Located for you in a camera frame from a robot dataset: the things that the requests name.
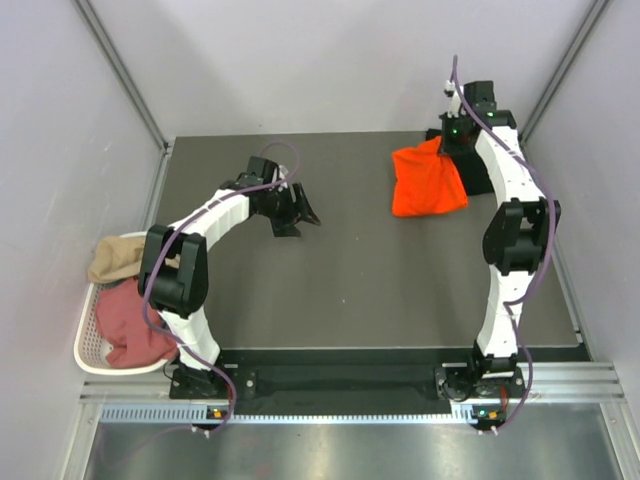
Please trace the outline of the orange t shirt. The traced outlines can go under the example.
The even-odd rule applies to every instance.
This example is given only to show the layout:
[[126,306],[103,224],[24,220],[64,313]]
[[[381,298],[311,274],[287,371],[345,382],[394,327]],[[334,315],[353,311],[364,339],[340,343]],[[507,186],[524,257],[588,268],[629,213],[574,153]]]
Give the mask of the orange t shirt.
[[468,207],[468,196],[453,160],[440,153],[441,140],[437,135],[392,153],[394,216],[444,215]]

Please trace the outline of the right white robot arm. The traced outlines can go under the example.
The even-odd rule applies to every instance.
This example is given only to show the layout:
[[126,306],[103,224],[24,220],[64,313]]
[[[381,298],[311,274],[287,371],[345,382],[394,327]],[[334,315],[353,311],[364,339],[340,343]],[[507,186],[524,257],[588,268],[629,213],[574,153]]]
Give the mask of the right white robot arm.
[[487,396],[515,374],[525,296],[548,267],[561,209],[536,183],[513,115],[498,109],[492,82],[460,85],[449,79],[444,92],[450,103],[440,117],[440,150],[451,159],[476,164],[497,204],[482,239],[490,272],[487,308],[466,372],[469,388]]

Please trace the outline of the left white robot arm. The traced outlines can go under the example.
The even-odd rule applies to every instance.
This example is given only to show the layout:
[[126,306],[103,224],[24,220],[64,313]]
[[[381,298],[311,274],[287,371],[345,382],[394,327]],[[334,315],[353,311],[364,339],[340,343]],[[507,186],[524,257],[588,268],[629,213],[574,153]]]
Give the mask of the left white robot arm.
[[284,166],[252,156],[247,169],[223,183],[202,206],[146,233],[138,275],[143,319],[176,343],[180,361],[194,369],[192,384],[205,396],[220,394],[227,382],[225,370],[215,365],[221,348],[204,308],[208,253],[234,227],[254,216],[268,219],[276,237],[299,237],[300,222],[319,226],[302,184],[291,177]]

